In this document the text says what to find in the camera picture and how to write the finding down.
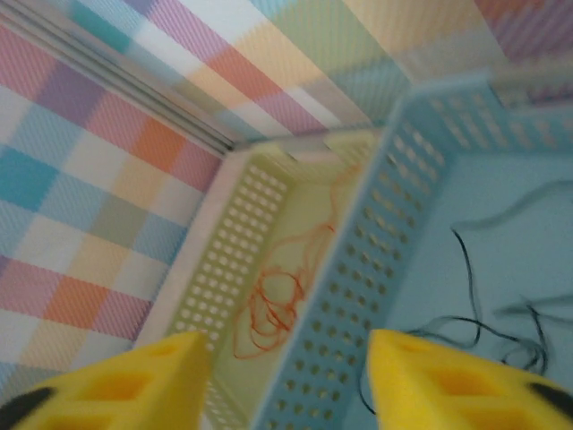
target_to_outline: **checkered wallpaper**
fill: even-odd
[[[0,401],[132,345],[219,162],[0,24]]]
[[[378,124],[411,81],[573,47],[571,0],[45,1],[249,140]]]

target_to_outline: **plaid fabric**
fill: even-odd
[[[0,401],[128,349],[219,156],[0,24]]]
[[[48,1],[249,140],[378,124],[411,81],[573,47],[569,0]]]

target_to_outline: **basket floor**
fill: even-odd
[[[571,157],[460,157],[433,206],[385,326],[409,330],[436,316],[471,317],[466,266],[450,225],[500,213],[536,187],[562,179],[573,179]],[[573,191],[546,196],[496,228],[460,234],[475,272],[483,322],[498,331],[537,340],[531,316],[500,318],[492,312],[521,303],[522,297],[535,300],[573,294]],[[572,305],[543,311],[573,319]],[[551,348],[546,376],[573,391],[573,326],[543,320],[542,326]],[[452,323],[442,333],[468,340],[473,338],[475,328]],[[499,360],[507,352],[504,345],[507,347],[498,338],[484,334],[472,352]],[[364,393],[369,399],[364,379]],[[344,428],[378,428],[357,395]]]
[[[341,215],[347,209],[347,201],[354,187],[355,184],[351,184],[341,186],[338,190]],[[297,186],[289,195],[285,209],[271,232],[270,246],[286,237],[301,235],[328,219],[331,214],[329,192],[330,185],[300,184]],[[301,243],[280,248],[269,259],[268,267],[279,265],[295,272],[301,264],[303,249],[304,244]],[[286,302],[292,294],[292,281],[286,277],[270,278],[267,285],[273,288],[275,294],[273,297],[278,301]],[[304,312],[305,307],[306,301],[301,301],[297,307],[299,315]],[[244,324],[239,326],[239,329],[243,329],[238,338],[239,344],[250,343],[246,328]],[[225,338],[224,346],[215,364],[213,377],[217,379],[219,386],[235,400],[235,404],[241,408],[242,412],[247,417],[251,417],[259,405],[269,379],[276,370],[282,355],[282,348],[276,348],[261,357],[236,359],[233,351],[233,335],[233,330],[230,330]]]

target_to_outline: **blue plastic basket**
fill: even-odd
[[[474,75],[414,89],[396,108],[252,428],[377,428],[357,393],[369,331],[470,315],[449,225],[573,179],[573,109],[508,110],[497,94],[489,76]],[[556,196],[515,225],[467,235],[486,314],[519,294],[571,290],[571,215],[571,195]],[[531,329],[519,321],[504,328]],[[573,342],[554,343],[560,357],[573,357],[561,345]],[[477,352],[495,358],[492,342],[484,344]],[[559,382],[573,388],[567,364],[554,367],[549,376],[563,373]]]

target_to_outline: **plastic basket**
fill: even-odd
[[[485,75],[414,89],[391,117],[252,428],[378,428],[357,392],[369,330],[469,314],[466,268],[449,225],[501,211],[546,181],[573,179],[572,151],[570,107],[506,109]],[[570,290],[573,207],[562,200],[509,230],[467,239],[480,294],[494,296],[484,309],[507,303],[510,292],[515,301],[516,284],[528,297]],[[547,213],[559,234],[548,235],[546,222],[534,232]],[[524,325],[513,324],[514,332]],[[549,376],[573,389],[571,342],[555,343],[562,360]]]
[[[215,428],[248,426],[280,357],[281,348],[255,359],[234,357],[235,316],[252,290],[263,256],[278,240],[300,235],[329,217],[333,182],[350,167],[365,164],[374,134],[339,133],[324,143],[328,148],[322,145],[300,159],[273,143],[251,151],[167,329],[167,334],[201,330],[209,335],[214,365],[206,414]],[[340,218],[359,177],[348,178],[338,189]],[[285,246],[268,265],[293,270],[300,253],[299,244]],[[288,289],[286,278],[273,282],[278,294]],[[303,308],[304,301],[297,310]]]

